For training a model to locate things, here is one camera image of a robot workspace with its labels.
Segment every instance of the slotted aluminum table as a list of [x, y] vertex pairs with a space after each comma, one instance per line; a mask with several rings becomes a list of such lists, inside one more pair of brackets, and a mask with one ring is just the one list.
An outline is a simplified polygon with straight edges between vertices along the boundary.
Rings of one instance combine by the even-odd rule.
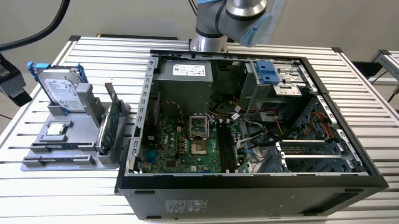
[[[131, 104], [131, 123], [142, 92], [150, 49], [189, 50], [187, 41], [82, 37], [69, 41], [54, 64], [86, 68], [95, 95], [110, 101], [113, 82], [118, 96]], [[344, 53], [332, 48], [230, 44], [230, 53], [308, 57], [390, 188], [329, 217], [220, 219], [202, 223], [399, 223], [399, 117]], [[21, 161], [49, 116], [49, 98], [39, 87], [0, 136], [0, 223], [135, 223], [123, 196], [114, 195], [118, 170], [22, 172]], [[199, 222], [181, 220], [179, 223]]]

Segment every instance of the white wall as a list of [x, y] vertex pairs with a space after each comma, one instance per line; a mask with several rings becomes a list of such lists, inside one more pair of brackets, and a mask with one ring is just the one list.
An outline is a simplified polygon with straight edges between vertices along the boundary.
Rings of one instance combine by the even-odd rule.
[[[53, 21], [62, 0], [0, 0], [0, 43], [25, 38]], [[195, 14], [186, 0], [73, 0], [65, 20], [42, 41], [5, 56], [23, 70], [27, 61], [53, 62], [71, 35], [99, 33], [190, 39]]]
[[341, 47], [352, 60], [399, 50], [399, 0], [288, 0], [273, 44]]
[[[0, 43], [41, 31], [61, 2], [0, 0]], [[350, 59], [369, 60], [378, 49], [399, 50], [398, 8], [399, 0], [286, 0], [273, 44], [337, 46]], [[54, 61], [71, 35], [158, 35], [186, 40], [194, 35], [195, 19], [187, 0], [74, 0], [58, 30], [5, 56], [26, 71], [27, 61]], [[26, 80], [31, 90], [35, 82], [30, 76]]]

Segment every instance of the case label sticker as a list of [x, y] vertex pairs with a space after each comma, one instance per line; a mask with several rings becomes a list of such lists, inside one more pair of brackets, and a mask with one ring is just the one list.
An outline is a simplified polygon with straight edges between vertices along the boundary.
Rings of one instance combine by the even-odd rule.
[[82, 101], [75, 91], [74, 84], [66, 79], [47, 79], [50, 91], [58, 104], [73, 112], [85, 111]]
[[205, 212], [209, 200], [166, 200], [169, 213]]
[[205, 65], [177, 64], [174, 65], [175, 76], [206, 76]]

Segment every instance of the black cable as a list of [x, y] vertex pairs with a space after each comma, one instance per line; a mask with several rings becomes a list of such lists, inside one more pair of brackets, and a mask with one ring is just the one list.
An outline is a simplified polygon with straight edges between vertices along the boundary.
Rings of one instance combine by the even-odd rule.
[[389, 71], [385, 71], [382, 74], [381, 74], [381, 76], [378, 76], [377, 78], [376, 78], [376, 80], [372, 82], [372, 84], [374, 84], [376, 83], [376, 81], [388, 73]]
[[198, 12], [195, 11], [195, 9], [194, 9], [195, 7], [193, 6], [193, 2], [190, 0], [189, 0], [189, 3], [190, 3], [190, 6], [191, 6], [191, 9], [193, 9], [193, 12], [194, 12], [195, 16], [198, 16]]
[[58, 14], [57, 14], [51, 24], [49, 25], [49, 27], [45, 28], [45, 30], [42, 30], [39, 33], [37, 33], [35, 35], [33, 35], [25, 39], [2, 44], [0, 51], [6, 51], [6, 50], [11, 50], [14, 48], [23, 47], [23, 46], [42, 40], [45, 37], [47, 37], [55, 31], [55, 29], [58, 28], [58, 26], [61, 25], [61, 23], [63, 21], [63, 18], [66, 16], [67, 9], [70, 6], [70, 2], [71, 2], [71, 0], [63, 0], [61, 8], [58, 10]]
[[292, 128], [284, 135], [281, 135], [280, 137], [277, 137], [273, 141], [268, 141], [268, 142], [257, 142], [256, 140], [252, 140], [252, 143], [254, 144], [254, 146], [260, 146], [260, 147], [268, 147], [268, 146], [273, 146], [280, 140], [285, 139], [289, 135], [292, 135], [292, 133], [294, 131], [304, 131], [301, 127], [294, 127]]
[[11, 117], [9, 117], [9, 116], [6, 116], [6, 115], [3, 115], [3, 114], [0, 114], [0, 117], [5, 117], [5, 118], [7, 118], [7, 119], [13, 120]]
[[392, 102], [392, 100], [394, 99], [394, 97], [396, 97], [396, 93], [393, 93], [393, 95], [390, 96], [390, 98], [389, 98], [389, 101], [388, 102]]
[[198, 5], [195, 4], [194, 0], [191, 0], [191, 2], [193, 2], [195, 9], [199, 10]]
[[232, 96], [226, 96], [217, 104], [215, 104], [215, 106], [213, 107], [213, 110], [215, 110], [217, 108], [218, 108], [218, 106], [226, 101], [226, 100], [229, 100], [229, 99], [232, 99]]

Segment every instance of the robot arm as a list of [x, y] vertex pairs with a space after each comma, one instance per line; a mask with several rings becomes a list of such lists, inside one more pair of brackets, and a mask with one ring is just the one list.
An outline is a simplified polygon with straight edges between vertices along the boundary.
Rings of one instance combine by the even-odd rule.
[[199, 0], [193, 51], [228, 52], [228, 38], [253, 47], [266, 35], [273, 16], [266, 0]]

